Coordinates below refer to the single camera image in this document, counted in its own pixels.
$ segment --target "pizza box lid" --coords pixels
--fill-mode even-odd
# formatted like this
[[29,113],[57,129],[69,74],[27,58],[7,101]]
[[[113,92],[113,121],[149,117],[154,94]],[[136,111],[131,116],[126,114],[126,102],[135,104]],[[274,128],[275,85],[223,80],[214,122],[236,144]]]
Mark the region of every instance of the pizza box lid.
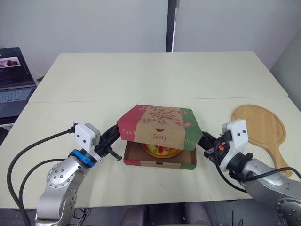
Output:
[[136,105],[118,121],[122,140],[192,151],[203,136],[191,109]]

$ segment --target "black pole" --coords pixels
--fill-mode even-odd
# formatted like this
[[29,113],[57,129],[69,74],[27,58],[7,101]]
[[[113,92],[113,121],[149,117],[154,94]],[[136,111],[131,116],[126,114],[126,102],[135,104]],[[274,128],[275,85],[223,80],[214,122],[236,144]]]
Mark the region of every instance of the black pole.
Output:
[[178,0],[168,0],[166,52],[172,51],[173,36],[174,36],[174,23],[175,23],[175,11],[176,11],[177,4],[178,4]]

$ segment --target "laptop keyboard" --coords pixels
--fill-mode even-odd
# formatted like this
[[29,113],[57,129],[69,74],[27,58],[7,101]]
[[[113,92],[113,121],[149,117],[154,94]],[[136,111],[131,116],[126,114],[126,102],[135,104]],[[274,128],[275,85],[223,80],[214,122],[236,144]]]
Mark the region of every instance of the laptop keyboard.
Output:
[[21,89],[21,90],[0,92],[0,104],[26,100],[28,95],[30,94],[30,91],[31,89]]

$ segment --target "green stripe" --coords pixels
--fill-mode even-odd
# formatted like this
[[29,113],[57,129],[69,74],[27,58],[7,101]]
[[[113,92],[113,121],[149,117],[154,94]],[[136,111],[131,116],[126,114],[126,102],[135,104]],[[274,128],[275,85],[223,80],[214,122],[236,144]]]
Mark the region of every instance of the green stripe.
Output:
[[196,165],[181,163],[180,170],[194,170]]
[[192,110],[187,108],[180,108],[180,110],[187,113],[182,114],[183,122],[192,123],[192,126],[185,127],[184,150],[193,151],[196,148],[199,140],[202,138],[203,133],[198,126],[197,120],[194,117]]

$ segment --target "laptop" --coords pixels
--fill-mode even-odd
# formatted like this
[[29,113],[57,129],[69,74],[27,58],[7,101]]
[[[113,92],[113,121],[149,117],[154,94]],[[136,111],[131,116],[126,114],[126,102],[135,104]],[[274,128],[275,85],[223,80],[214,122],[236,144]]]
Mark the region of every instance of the laptop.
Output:
[[35,89],[20,48],[0,49],[0,118],[19,116]]

